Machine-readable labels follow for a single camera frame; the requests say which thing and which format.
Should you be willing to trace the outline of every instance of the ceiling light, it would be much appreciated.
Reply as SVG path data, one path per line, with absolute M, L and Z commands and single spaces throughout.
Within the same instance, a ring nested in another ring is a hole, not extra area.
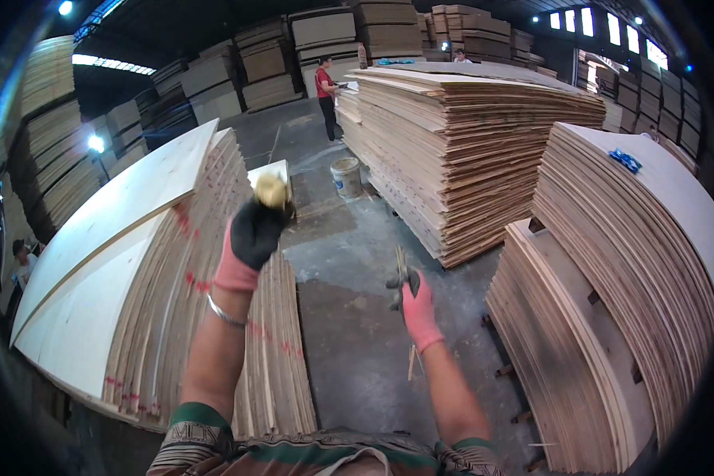
M 60 7 L 58 7 L 58 13 L 62 15 L 68 15 L 71 13 L 71 2 L 68 0 L 63 2 Z
M 98 151 L 99 154 L 104 153 L 104 140 L 102 138 L 99 138 L 95 134 L 90 136 L 90 138 L 87 139 L 87 145 L 95 150 Z

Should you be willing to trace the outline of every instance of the silver bracelet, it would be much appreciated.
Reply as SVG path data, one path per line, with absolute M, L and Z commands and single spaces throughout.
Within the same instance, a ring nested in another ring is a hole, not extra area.
M 207 295 L 207 297 L 209 298 L 209 307 L 211 307 L 214 313 L 217 314 L 220 318 L 222 318 L 223 321 L 228 322 L 229 324 L 232 324 L 237 328 L 246 328 L 246 322 L 238 322 L 232 319 L 227 312 L 220 309 L 220 307 L 213 300 L 211 300 L 211 295 Z

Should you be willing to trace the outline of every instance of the person in red shirt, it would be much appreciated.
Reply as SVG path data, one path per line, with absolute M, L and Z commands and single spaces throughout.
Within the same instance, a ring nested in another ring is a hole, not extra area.
M 333 79 L 330 78 L 325 71 L 333 65 L 333 60 L 330 55 L 325 55 L 318 62 L 320 68 L 314 71 L 314 84 L 317 89 L 317 100 L 320 102 L 320 108 L 323 110 L 325 117 L 325 130 L 328 132 L 328 140 L 335 141 L 336 134 L 333 132 L 333 127 L 336 125 L 336 91 L 339 87 L 333 84 Z

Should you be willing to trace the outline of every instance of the concrete floor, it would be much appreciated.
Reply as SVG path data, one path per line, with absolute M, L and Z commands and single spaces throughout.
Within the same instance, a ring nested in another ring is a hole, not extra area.
M 249 169 L 288 160 L 297 220 L 284 232 L 281 246 L 297 275 L 320 427 L 404 430 L 427 445 L 438 438 L 417 361 L 407 379 L 410 338 L 400 315 L 388 310 L 391 294 L 384 283 L 395 270 L 394 245 L 400 244 L 408 263 L 424 272 L 434 290 L 437 322 L 489 418 L 505 473 L 526 474 L 524 466 L 541 457 L 541 450 L 528 445 L 539 442 L 537 429 L 533 422 L 510 423 L 526 407 L 525 398 L 512 377 L 494 377 L 504 365 L 502 344 L 480 326 L 500 247 L 444 271 L 374 192 L 339 198 L 330 163 L 349 156 L 349 150 L 329 145 L 315 100 L 234 117 L 224 127 L 235 128 Z M 18 367 L 28 372 L 25 381 L 36 378 L 26 363 Z M 163 439 L 73 402 L 69 414 L 59 431 L 74 441 L 68 445 L 69 459 L 81 474 L 144 474 Z M 648 461 L 650 455 L 639 459 Z M 635 464 L 627 474 L 640 474 L 644 466 Z

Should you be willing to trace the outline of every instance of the white shirt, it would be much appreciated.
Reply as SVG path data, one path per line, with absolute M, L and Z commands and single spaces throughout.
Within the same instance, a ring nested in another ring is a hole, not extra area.
M 21 286 L 22 291 L 27 287 L 27 284 L 24 282 L 24 277 L 26 276 L 27 281 L 29 280 L 29 276 L 31 276 L 32 271 L 34 271 L 34 266 L 37 264 L 37 256 L 29 253 L 27 255 L 27 261 L 28 264 L 26 266 L 20 266 L 19 271 L 16 272 L 16 275 L 19 276 L 19 286 Z

